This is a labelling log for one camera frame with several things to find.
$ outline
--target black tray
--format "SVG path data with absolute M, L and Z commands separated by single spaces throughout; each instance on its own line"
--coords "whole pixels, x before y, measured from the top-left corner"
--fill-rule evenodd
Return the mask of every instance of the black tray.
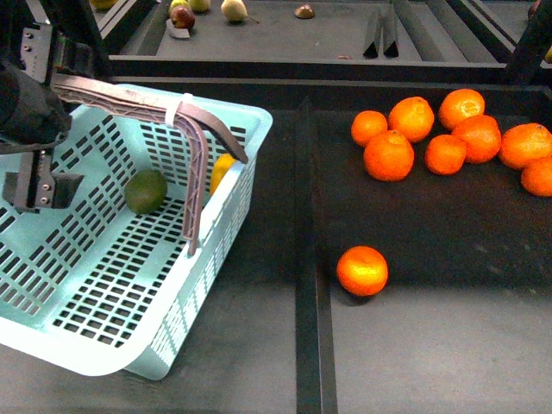
M 140 2 L 151 7 L 145 0 L 133 1 L 135 7 Z M 142 21 L 134 20 L 134 26 L 127 19 L 125 30 L 118 30 L 117 35 L 112 33 L 117 27 L 114 20 L 102 36 L 117 79 L 397 81 L 408 76 L 413 81 L 497 83 L 514 49 L 468 0 L 322 0 L 312 3 L 317 12 L 312 20 L 293 15 L 301 2 L 252 0 L 249 14 L 260 23 L 239 25 L 225 21 L 221 2 L 213 0 L 209 13 L 197 15 L 192 37 L 186 41 L 174 40 L 166 32 L 166 17 L 157 13 L 163 3 L 151 7 Z M 373 13 L 379 10 L 385 15 L 391 6 L 398 57 L 385 56 L 383 34 L 374 39 L 372 33 Z M 374 41 L 380 45 L 379 54 L 366 59 L 364 54 Z M 340 55 L 352 59 L 339 60 Z

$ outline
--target lemon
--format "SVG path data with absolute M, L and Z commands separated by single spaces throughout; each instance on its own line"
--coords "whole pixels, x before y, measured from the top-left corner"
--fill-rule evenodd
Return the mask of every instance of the lemon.
M 221 155 L 218 160 L 215 161 L 213 166 L 213 172 L 210 175 L 210 195 L 215 193 L 216 188 L 223 180 L 224 175 L 228 172 L 232 164 L 234 164 L 234 158 L 230 154 Z
M 161 207 L 166 196 L 166 180 L 159 171 L 138 172 L 124 188 L 124 199 L 136 214 L 149 214 Z

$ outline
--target pear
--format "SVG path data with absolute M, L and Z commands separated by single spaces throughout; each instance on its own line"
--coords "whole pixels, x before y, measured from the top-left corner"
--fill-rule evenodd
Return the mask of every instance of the pear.
M 224 0 L 221 11 L 229 22 L 243 22 L 248 16 L 248 9 L 242 0 Z
M 190 6 L 186 0 L 172 0 L 171 5 L 169 6 L 169 15 L 175 7 L 179 6 Z
M 546 56 L 544 56 L 544 61 L 546 63 L 552 63 L 552 46 L 550 47 L 550 49 L 546 53 Z
M 190 8 L 198 13 L 204 13 L 210 8 L 210 0 L 189 0 Z

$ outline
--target basket handle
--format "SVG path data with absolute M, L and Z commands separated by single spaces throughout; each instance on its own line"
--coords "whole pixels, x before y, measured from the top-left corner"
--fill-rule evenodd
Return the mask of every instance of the basket handle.
M 176 112 L 186 115 L 196 121 L 203 129 L 210 131 L 215 139 L 229 152 L 236 160 L 241 161 L 243 164 L 248 163 L 248 156 L 245 154 L 245 150 L 240 145 L 238 140 L 232 135 L 230 130 L 226 127 L 217 116 L 211 114 L 208 110 L 198 107 L 192 103 L 193 95 L 191 93 L 185 93 L 182 97 L 179 97 L 172 104 L 169 104 L 166 108 L 165 124 L 169 128 L 173 128 L 173 120 Z
M 59 73 L 54 74 L 52 87 L 60 99 L 67 102 L 101 108 L 115 116 L 165 123 L 166 98 L 154 93 L 134 91 L 95 79 Z M 196 105 L 182 104 L 179 101 L 174 126 L 184 133 L 190 144 L 191 163 L 188 168 L 189 184 L 185 197 L 182 236 L 189 242 L 187 253 L 194 255 L 198 246 L 209 154 L 202 127 L 208 129 L 238 160 L 247 162 L 248 157 L 224 123 Z

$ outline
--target robotic arm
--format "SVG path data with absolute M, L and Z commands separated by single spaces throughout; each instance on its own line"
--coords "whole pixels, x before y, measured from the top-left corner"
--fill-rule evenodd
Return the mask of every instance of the robotic arm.
M 0 0 L 0 155 L 22 156 L 19 172 L 6 173 L 3 198 L 20 211 L 66 208 L 82 176 L 52 172 L 53 149 L 65 140 L 72 119 L 49 80 L 55 70 L 92 77 L 97 59 L 90 46 L 74 40 L 78 34 L 70 38 L 54 25 L 31 22 L 24 0 L 5 3 Z M 48 9 L 53 17 L 60 15 L 59 3 Z

